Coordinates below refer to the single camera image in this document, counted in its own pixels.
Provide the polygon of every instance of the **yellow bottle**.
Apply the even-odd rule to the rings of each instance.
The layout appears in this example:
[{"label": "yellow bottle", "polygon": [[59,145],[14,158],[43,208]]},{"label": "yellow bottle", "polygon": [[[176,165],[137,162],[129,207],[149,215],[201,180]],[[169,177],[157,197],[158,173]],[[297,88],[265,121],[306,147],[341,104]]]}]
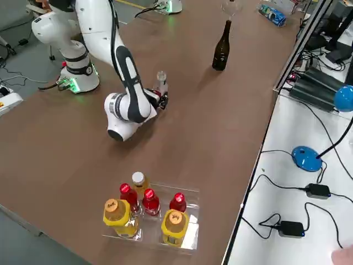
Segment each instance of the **yellow bottle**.
[{"label": "yellow bottle", "polygon": [[177,210],[168,210],[162,222],[163,241],[174,247],[181,247],[186,230],[189,225],[189,217]]},{"label": "yellow bottle", "polygon": [[137,192],[140,198],[143,198],[143,193],[149,188],[149,179],[141,172],[132,174],[133,189]]},{"label": "yellow bottle", "polygon": [[133,237],[138,230],[138,217],[131,216],[130,204],[126,200],[107,200],[104,205],[103,221],[120,237]]}]

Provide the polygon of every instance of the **white bottle cap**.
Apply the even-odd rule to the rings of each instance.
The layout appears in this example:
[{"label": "white bottle cap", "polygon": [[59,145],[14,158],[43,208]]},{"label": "white bottle cap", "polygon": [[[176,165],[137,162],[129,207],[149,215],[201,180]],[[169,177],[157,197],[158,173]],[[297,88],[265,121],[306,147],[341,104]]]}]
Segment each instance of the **white bottle cap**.
[{"label": "white bottle cap", "polygon": [[141,172],[135,172],[134,174],[132,174],[132,182],[138,186],[143,185],[143,183],[145,182],[145,175],[143,175],[143,173]]}]

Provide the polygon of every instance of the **power adapter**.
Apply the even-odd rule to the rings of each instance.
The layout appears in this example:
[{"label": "power adapter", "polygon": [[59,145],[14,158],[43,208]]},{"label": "power adapter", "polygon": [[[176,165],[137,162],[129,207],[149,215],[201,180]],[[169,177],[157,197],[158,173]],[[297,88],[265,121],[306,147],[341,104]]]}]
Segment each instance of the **power adapter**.
[{"label": "power adapter", "polygon": [[305,191],[309,198],[325,200],[331,197],[330,188],[326,185],[311,183],[305,187]]},{"label": "power adapter", "polygon": [[18,41],[18,44],[23,46],[23,45],[26,45],[28,43],[28,40],[27,39],[21,39]]},{"label": "power adapter", "polygon": [[305,236],[303,224],[301,222],[281,221],[275,227],[281,237],[291,237],[301,239]]}]

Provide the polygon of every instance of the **lamp base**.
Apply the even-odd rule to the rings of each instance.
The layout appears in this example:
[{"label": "lamp base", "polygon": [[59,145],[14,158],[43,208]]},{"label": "lamp base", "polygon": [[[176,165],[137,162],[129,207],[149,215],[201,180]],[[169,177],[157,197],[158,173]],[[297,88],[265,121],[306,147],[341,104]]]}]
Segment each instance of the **lamp base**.
[{"label": "lamp base", "polygon": [[307,146],[297,146],[292,151],[294,163],[309,172],[318,171],[322,167],[321,158],[316,158],[318,155],[315,150]]}]

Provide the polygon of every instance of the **table surface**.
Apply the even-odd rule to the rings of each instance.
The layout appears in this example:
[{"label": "table surface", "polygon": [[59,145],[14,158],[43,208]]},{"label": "table surface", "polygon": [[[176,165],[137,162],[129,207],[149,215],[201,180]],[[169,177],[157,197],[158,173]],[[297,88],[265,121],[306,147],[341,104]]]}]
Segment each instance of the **table surface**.
[{"label": "table surface", "polygon": [[[2,116],[0,203],[95,264],[220,263],[272,111],[273,84],[298,30],[298,23],[277,28],[257,3],[244,1],[234,17],[224,72],[211,68],[227,19],[221,1],[185,1],[180,14],[145,14],[121,27],[144,86],[166,71],[170,98],[127,142],[106,133],[104,99],[124,88],[97,60],[98,89],[38,92]],[[104,202],[135,171],[200,191],[194,255],[101,235]]]},{"label": "table surface", "polygon": [[[333,141],[337,141],[346,129],[349,120],[311,107],[322,119]],[[353,134],[350,132],[336,148],[344,165],[353,172]],[[318,152],[331,145],[321,123],[303,104],[279,96],[266,134],[263,151],[285,150],[291,152],[298,145],[307,145]],[[328,164],[322,181],[330,191],[353,198],[353,181],[344,171],[334,151],[327,153],[323,161]],[[306,172],[298,168],[290,155],[282,152],[262,153],[255,169],[253,187],[258,176],[266,174],[274,183],[283,187],[305,187],[315,183],[318,172]],[[345,198],[332,196],[327,200],[308,198],[299,190],[276,188],[261,178],[249,194],[243,217],[246,218],[262,235],[269,229],[258,225],[271,214],[279,213],[282,220],[301,222],[307,227],[304,210],[305,202],[311,202],[331,212],[339,228],[340,243],[348,247],[353,243],[351,220],[353,205]],[[268,240],[261,239],[244,222],[236,236],[228,264],[263,264],[263,265],[332,265],[331,253],[339,249],[336,242],[335,226],[330,216],[314,206],[308,205],[310,229],[304,238],[280,237],[273,231]]]}]

